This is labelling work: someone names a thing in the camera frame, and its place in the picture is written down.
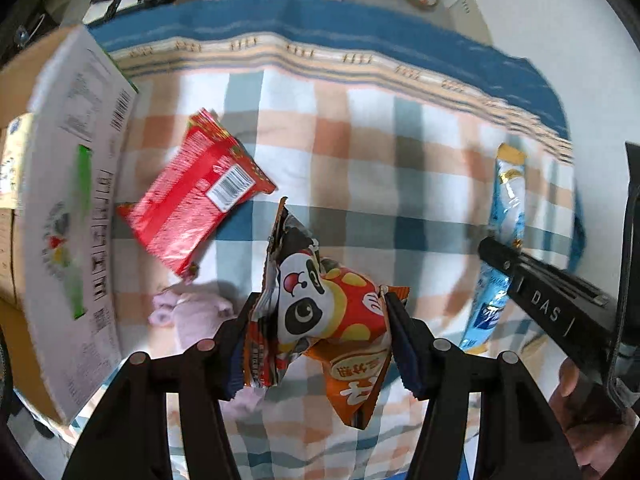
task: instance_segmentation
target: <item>red snack bag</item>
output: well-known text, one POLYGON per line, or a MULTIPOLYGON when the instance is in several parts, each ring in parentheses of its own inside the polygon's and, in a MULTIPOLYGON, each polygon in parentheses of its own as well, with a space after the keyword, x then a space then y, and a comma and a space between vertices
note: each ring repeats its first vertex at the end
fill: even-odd
POLYGON ((206 111, 190 117, 180 151, 133 208, 119 208, 138 241, 178 276, 237 203, 272 193, 240 143, 206 111))

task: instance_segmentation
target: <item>finger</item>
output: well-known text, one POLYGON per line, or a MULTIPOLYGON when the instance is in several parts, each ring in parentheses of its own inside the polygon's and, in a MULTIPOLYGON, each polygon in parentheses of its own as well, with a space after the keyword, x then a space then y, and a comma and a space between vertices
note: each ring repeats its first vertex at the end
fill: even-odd
POLYGON ((588 465, 591 463, 597 451, 598 443, 609 430, 607 424, 582 424, 566 431, 566 439, 569 441, 571 449, 578 465, 588 465))
POLYGON ((633 433, 636 428, 636 412, 631 408, 627 408, 622 414, 622 423, 631 429, 631 433, 633 433))
POLYGON ((578 380, 580 379, 580 370, 578 370, 578 367, 573 361, 571 361, 571 359, 565 359, 560 365, 558 379, 560 381, 558 386, 560 395, 563 397, 571 395, 575 390, 575 387, 578 385, 578 380))
POLYGON ((549 407, 551 411, 554 412, 563 431, 571 426, 574 420, 574 414, 567 408, 566 398, 560 394, 559 388, 556 388, 551 394, 551 397, 549 397, 549 407))
POLYGON ((619 424, 583 424, 566 432, 578 465, 591 465, 604 474, 616 461, 628 439, 628 427, 619 424))
POLYGON ((582 470, 582 480, 599 480, 602 478, 593 467, 587 466, 582 470))

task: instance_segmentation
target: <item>barcode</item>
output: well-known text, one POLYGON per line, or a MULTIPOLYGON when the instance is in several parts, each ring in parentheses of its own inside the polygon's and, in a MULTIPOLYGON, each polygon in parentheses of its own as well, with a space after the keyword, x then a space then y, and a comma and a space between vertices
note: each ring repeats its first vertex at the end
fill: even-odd
POLYGON ((120 95, 116 101, 116 107, 113 110, 113 115, 111 116, 111 126, 113 126, 119 132, 122 131, 122 125, 124 124, 124 116, 127 115, 127 110, 129 109, 129 103, 131 102, 131 97, 124 90, 120 90, 120 95))
POLYGON ((101 308, 100 310, 94 312, 94 324, 95 333, 100 332, 100 330, 102 330, 109 324, 109 314, 106 310, 101 308))
POLYGON ((235 164, 207 191, 207 197, 224 213, 229 211, 254 184, 247 172, 239 164, 235 164))

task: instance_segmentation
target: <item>snack bag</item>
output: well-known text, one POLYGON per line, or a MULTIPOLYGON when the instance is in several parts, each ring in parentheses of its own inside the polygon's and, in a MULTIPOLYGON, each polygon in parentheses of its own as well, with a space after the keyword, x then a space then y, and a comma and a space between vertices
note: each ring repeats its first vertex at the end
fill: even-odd
POLYGON ((318 241, 284 200, 270 238, 262 293, 250 313, 245 383, 275 386, 290 362, 305 353, 322 363, 327 397, 338 416, 363 429, 390 361, 386 289, 320 258, 318 241))
MULTIPOLYGON (((508 144, 501 144, 498 148, 489 218, 489 235, 518 250, 522 248, 524 238, 524 160, 524 153, 508 144)), ((509 299, 507 290, 510 285, 510 278, 482 262, 471 316, 460 348, 469 350, 489 339, 509 299)))
POLYGON ((190 278, 194 249, 231 208, 274 190, 240 143, 203 109, 190 117, 180 151, 142 200, 118 212, 150 254, 190 278))

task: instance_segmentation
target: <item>blue snack package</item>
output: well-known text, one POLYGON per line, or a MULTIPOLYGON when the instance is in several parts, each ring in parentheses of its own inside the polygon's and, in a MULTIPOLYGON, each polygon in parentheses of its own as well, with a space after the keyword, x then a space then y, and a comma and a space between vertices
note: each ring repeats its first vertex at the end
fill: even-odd
MULTIPOLYGON (((489 236, 515 249, 524 238, 525 155, 501 144, 495 159, 494 198, 489 216, 489 236)), ((471 314, 460 348, 470 350, 484 343, 498 324, 507 304, 511 279, 482 262, 471 314)))

